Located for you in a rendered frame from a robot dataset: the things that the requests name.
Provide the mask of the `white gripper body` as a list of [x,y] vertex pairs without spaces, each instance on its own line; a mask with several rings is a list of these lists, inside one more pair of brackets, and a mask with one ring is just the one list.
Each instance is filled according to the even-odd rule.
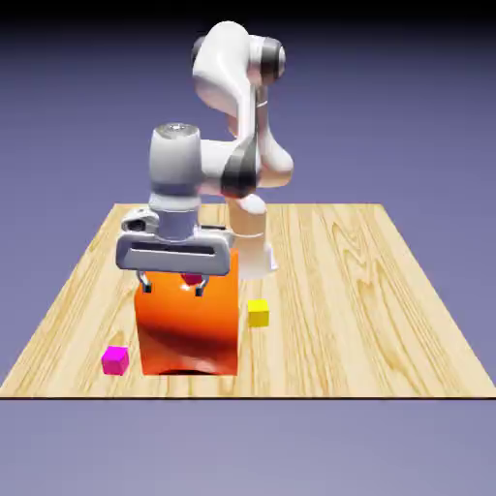
[[230,271],[230,236],[219,230],[196,230],[172,241],[150,232],[123,232],[116,244],[121,269],[224,276]]

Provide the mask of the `large orange box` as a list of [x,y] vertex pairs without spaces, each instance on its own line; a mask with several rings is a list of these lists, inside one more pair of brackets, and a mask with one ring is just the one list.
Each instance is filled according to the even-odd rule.
[[149,272],[151,291],[138,288],[135,313],[142,373],[235,376],[238,369],[238,253],[231,268],[212,276],[203,295],[182,275]]

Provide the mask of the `small magenta cube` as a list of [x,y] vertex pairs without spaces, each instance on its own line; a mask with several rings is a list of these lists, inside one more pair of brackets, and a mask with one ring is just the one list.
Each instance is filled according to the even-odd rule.
[[129,366],[127,347],[108,346],[101,358],[105,375],[122,376]]

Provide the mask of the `small yellow cube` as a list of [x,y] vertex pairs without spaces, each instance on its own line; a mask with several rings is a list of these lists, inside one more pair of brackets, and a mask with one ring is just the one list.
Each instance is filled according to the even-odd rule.
[[266,327],[269,325],[269,306],[266,299],[250,299],[247,307],[249,327]]

